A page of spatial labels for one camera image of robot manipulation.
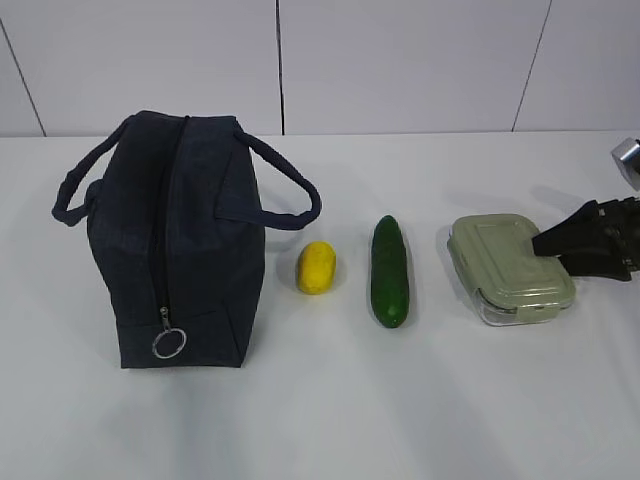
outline cucumber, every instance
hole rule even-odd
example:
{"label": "cucumber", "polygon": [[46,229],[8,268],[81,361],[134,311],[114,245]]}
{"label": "cucumber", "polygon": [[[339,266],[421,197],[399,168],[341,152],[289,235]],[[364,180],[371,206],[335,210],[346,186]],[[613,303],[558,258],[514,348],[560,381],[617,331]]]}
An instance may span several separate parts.
{"label": "cucumber", "polygon": [[391,215],[376,225],[371,244],[371,307],[382,325],[396,328],[409,314],[407,252]]}

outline white table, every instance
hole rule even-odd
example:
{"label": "white table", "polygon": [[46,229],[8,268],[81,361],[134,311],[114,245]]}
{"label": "white table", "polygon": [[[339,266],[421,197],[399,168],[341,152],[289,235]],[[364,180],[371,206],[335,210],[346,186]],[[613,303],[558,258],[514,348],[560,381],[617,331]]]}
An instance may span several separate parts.
{"label": "white table", "polygon": [[[160,371],[119,369],[84,227],[49,213],[99,139],[0,140],[0,478],[638,478],[638,280],[579,280],[551,323],[492,328],[445,247],[461,216],[513,212],[546,229],[588,200],[633,195],[609,156],[628,135],[267,139],[316,183],[323,214],[302,233],[269,233],[242,369]],[[307,207],[256,168],[265,206]],[[394,331],[367,303],[386,213],[413,264],[412,314]],[[340,257],[337,288],[307,297],[293,264],[318,239]]]}

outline dark blue lunch bag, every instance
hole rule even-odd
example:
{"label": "dark blue lunch bag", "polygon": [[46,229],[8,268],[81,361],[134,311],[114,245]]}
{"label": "dark blue lunch bag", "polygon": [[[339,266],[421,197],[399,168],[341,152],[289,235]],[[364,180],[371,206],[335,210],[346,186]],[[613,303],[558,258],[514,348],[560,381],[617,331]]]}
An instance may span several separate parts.
{"label": "dark blue lunch bag", "polygon": [[[117,144],[84,204],[80,181]],[[300,185],[300,215],[262,210],[251,148]],[[122,368],[239,367],[264,277],[265,227],[300,230],[320,214],[315,187],[234,117],[127,118],[60,186],[53,216],[87,218],[93,256],[111,294]]]}

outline container lid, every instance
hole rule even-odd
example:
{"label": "container lid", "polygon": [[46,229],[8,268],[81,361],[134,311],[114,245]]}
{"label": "container lid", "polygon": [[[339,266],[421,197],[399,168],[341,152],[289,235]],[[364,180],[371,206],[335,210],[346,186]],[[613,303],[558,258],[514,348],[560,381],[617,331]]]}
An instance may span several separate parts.
{"label": "container lid", "polygon": [[465,287],[493,310],[519,317],[511,323],[552,318],[575,297],[560,261],[535,256],[531,239],[538,233],[513,214],[464,217],[452,227],[449,249]]}

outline yellow lemon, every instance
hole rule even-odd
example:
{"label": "yellow lemon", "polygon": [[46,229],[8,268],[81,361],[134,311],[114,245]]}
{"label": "yellow lemon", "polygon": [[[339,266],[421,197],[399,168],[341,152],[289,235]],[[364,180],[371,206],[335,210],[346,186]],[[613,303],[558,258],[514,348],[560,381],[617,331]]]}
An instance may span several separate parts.
{"label": "yellow lemon", "polygon": [[298,258],[298,288],[318,295],[331,288],[336,273],[336,252],[327,242],[312,242]]}

